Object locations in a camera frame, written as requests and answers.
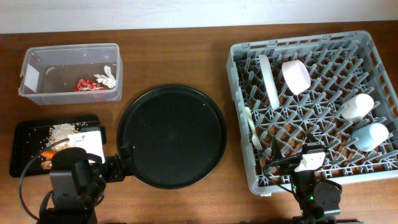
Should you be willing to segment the red strawberry snack wrapper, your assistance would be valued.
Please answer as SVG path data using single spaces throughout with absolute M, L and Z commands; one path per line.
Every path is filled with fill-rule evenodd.
M 83 79 L 78 80 L 75 88 L 75 91 L 101 91 L 101 90 L 105 90 L 105 88 L 102 85 L 97 84 L 91 80 L 83 80 Z

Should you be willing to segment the pink bowl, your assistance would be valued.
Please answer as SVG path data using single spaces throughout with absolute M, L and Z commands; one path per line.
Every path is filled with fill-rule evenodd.
M 311 86 L 311 79 L 304 63 L 293 60 L 282 64 L 284 80 L 294 95 L 299 95 Z

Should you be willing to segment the grey plate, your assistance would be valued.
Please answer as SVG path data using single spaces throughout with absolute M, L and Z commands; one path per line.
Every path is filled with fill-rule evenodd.
M 259 63 L 268 95 L 269 103 L 273 110 L 276 110 L 279 106 L 279 97 L 277 94 L 277 88 L 272 75 L 271 65 L 266 55 L 259 55 Z

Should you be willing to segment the cream paper cup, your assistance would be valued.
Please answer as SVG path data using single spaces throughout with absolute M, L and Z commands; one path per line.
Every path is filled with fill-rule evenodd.
M 373 98 L 365 93 L 360 93 L 343 103 L 345 110 L 342 117 L 347 121 L 358 122 L 363 119 L 374 107 Z

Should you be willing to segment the white tissue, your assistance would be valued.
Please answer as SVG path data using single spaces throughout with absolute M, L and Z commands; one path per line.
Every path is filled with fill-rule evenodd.
M 96 78 L 96 81 L 99 84 L 103 84 L 107 86 L 109 89 L 112 89 L 116 86 L 116 79 L 111 73 L 111 67 L 105 65 L 104 66 L 104 75 L 101 74 L 94 74 L 94 77 Z

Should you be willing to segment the blue cup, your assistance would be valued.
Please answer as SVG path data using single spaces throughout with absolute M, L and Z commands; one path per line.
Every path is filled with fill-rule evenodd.
M 369 152 L 389 137 L 389 131 L 383 124 L 373 123 L 355 130 L 351 137 L 358 139 L 354 145 L 360 151 Z

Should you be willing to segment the rice and peanut scraps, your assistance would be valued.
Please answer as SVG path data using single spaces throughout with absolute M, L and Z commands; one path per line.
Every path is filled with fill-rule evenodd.
M 82 128 L 87 127 L 88 123 L 79 122 L 55 124 L 44 128 L 34 128 L 29 133 L 29 139 L 26 141 L 26 144 L 32 149 L 31 155 L 28 156 L 28 159 L 31 160 L 38 152 L 42 152 L 46 147 L 50 146 L 51 144 L 67 138 L 69 134 L 79 133 Z M 54 147 L 51 147 L 49 150 L 59 152 L 68 147 L 70 147 L 68 145 L 68 142 L 62 142 Z M 30 165 L 28 171 L 33 171 L 34 169 L 49 170 L 51 168 L 52 158 L 46 159 L 40 155 Z

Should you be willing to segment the orange carrot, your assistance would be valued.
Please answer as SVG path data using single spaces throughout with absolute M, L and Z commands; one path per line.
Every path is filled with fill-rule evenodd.
M 43 153 L 41 153 L 41 156 L 46 158 L 46 159 L 51 159 L 53 158 L 54 155 L 56 155 L 56 151 L 53 150 L 49 150 L 49 151 L 45 151 Z

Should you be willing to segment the white plastic fork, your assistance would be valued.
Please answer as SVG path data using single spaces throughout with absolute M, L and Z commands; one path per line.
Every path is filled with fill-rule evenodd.
M 249 125 L 249 127 L 251 129 L 251 132 L 252 132 L 252 138 L 251 138 L 252 139 L 252 143 L 253 143 L 254 147 L 258 151 L 262 151 L 261 142 L 260 142 L 260 140 L 259 140 L 259 138 L 257 136 L 257 133 L 256 133 L 256 129 L 255 129 L 255 126 L 254 126 L 254 122 L 252 120 L 252 115 L 251 115 L 250 108 L 248 106 L 245 106 L 244 107 L 244 112 L 245 112 L 245 114 L 247 116 L 248 125 Z

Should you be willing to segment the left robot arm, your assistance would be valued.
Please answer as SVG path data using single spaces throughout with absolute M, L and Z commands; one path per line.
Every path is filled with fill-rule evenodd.
M 22 196 L 22 183 L 27 170 L 44 152 L 68 142 L 65 138 L 47 146 L 24 167 L 18 185 L 19 201 L 24 211 L 37 223 L 98 223 L 95 208 L 104 200 L 107 183 L 122 182 L 134 174 L 134 163 L 128 145 L 120 155 L 100 156 L 87 153 L 80 147 L 70 147 L 57 152 L 52 158 L 50 180 L 52 190 L 43 198 L 39 215 L 34 215 Z

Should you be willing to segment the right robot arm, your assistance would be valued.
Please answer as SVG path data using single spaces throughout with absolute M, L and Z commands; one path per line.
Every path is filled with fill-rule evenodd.
M 336 216 L 341 213 L 340 200 L 342 186 L 334 181 L 318 180 L 315 172 L 322 168 L 327 154 L 324 144 L 316 142 L 309 134 L 309 143 L 293 156 L 283 157 L 277 139 L 272 138 L 271 161 L 262 169 L 269 182 L 274 183 L 268 175 L 268 169 L 278 168 L 279 175 L 291 178 L 290 189 L 276 184 L 282 190 L 289 192 L 298 202 L 300 216 L 292 218 L 293 224 L 338 224 Z

